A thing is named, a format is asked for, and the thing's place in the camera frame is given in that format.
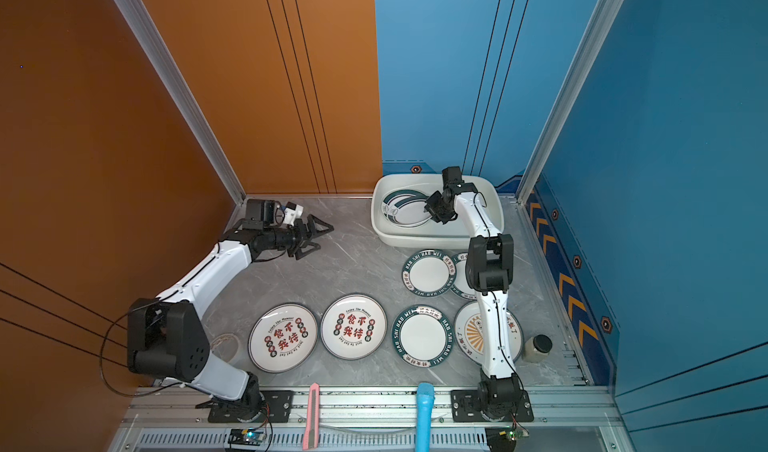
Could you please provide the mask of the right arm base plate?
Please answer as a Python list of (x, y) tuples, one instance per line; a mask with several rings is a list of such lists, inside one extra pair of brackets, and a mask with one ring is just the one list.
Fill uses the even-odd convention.
[(484, 411), (477, 390), (452, 390), (451, 412), (454, 422), (531, 423), (535, 420), (533, 405), (526, 391), (514, 405), (494, 406)]

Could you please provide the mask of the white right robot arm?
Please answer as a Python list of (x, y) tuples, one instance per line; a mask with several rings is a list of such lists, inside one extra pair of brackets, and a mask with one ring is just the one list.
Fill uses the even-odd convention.
[(514, 241), (488, 217), (475, 186), (445, 185), (427, 199), (433, 221), (459, 219), (469, 234), (466, 282), (474, 290), (484, 333), (479, 408), (491, 420), (512, 418), (523, 398), (521, 379), (510, 351), (508, 292), (513, 281)]

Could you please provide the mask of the green red rim plate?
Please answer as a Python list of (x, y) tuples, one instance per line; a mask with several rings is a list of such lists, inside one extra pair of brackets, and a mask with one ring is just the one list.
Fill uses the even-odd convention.
[(399, 203), (400, 208), (394, 217), (385, 218), (392, 224), (403, 228), (415, 228), (429, 222), (430, 216), (424, 210), (427, 197), (421, 199), (404, 200)]
[(383, 199), (382, 212), (389, 217), (394, 217), (400, 208), (399, 203), (404, 200), (421, 199), (424, 194), (412, 189), (396, 190)]

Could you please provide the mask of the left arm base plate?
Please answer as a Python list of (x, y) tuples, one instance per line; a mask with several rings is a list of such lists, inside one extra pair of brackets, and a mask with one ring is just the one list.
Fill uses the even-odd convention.
[(253, 411), (236, 410), (230, 405), (214, 404), (209, 409), (209, 423), (287, 423), (293, 406), (291, 390), (267, 390), (261, 392), (261, 407)]

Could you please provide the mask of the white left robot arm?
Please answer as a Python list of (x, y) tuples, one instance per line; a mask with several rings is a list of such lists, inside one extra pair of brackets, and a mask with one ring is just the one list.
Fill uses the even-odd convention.
[(174, 379), (210, 396), (202, 408), (251, 422), (263, 414), (258, 378), (210, 349), (202, 318), (214, 299), (259, 255), (277, 251), (297, 260), (320, 248), (314, 240), (334, 227), (310, 215), (277, 226), (242, 219), (197, 266), (154, 299), (127, 313), (127, 367), (136, 374)]

